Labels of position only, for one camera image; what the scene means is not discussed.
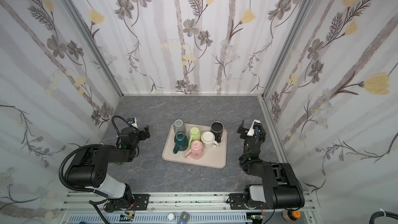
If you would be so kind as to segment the black mug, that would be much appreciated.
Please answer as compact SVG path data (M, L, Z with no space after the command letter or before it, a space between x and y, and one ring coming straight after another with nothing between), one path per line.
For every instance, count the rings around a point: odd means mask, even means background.
M223 124L221 122L219 122L219 121L215 121L215 122L213 122L211 124L210 130L215 136L215 141L217 143L221 143L221 138L222 138L222 134L223 134L223 131L224 131Z

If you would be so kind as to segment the dark green mug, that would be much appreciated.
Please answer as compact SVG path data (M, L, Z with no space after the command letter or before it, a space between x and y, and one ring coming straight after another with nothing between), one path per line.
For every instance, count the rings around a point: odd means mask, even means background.
M175 146L173 149L173 153L177 154L180 151L186 151L188 149L188 138L182 133L178 132L174 137Z

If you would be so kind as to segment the pink mug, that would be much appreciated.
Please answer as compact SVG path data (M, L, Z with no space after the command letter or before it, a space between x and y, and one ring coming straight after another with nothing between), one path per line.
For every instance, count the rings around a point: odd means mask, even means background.
M194 141L191 144L191 147L185 154L185 158L192 158L194 160L199 160L203 157L204 154L204 146L201 141Z

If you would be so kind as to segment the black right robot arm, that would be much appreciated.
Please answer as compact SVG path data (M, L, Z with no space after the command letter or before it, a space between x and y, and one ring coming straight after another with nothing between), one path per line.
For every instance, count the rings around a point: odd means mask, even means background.
M261 178L261 184L246 185L242 194L230 194L227 203L231 209L299 210L305 204L301 183L289 163L267 162L260 158L266 132L261 121L254 120L249 128L242 122L237 129L244 140L239 166L247 175Z

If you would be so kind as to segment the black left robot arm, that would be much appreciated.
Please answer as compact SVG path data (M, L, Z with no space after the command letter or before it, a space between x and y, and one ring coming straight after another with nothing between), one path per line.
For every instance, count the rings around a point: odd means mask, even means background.
M88 192L105 198L100 202L90 202L96 206L105 203L104 210L132 209L137 200L131 187L117 181L108 172L110 163L132 162L140 152L140 141L150 138L149 127L143 130L135 127L124 128L118 135L117 145L92 144L72 151L61 162L59 180L72 191Z

